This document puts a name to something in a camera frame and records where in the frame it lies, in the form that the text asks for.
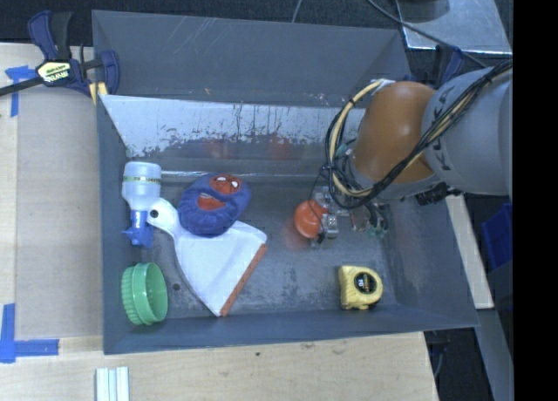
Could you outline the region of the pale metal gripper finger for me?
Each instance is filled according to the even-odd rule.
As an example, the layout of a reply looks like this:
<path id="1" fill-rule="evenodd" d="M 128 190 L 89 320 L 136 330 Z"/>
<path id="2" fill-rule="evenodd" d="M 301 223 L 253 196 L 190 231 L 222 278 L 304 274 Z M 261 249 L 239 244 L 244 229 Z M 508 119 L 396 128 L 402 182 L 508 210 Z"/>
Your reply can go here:
<path id="1" fill-rule="evenodd" d="M 313 190 L 311 199 L 314 201 L 312 211 L 316 216 L 333 214 L 332 198 L 327 187 L 317 187 Z"/>
<path id="2" fill-rule="evenodd" d="M 324 214 L 316 227 L 316 234 L 310 240 L 312 248 L 326 247 L 339 235 L 338 219 L 334 214 Z"/>

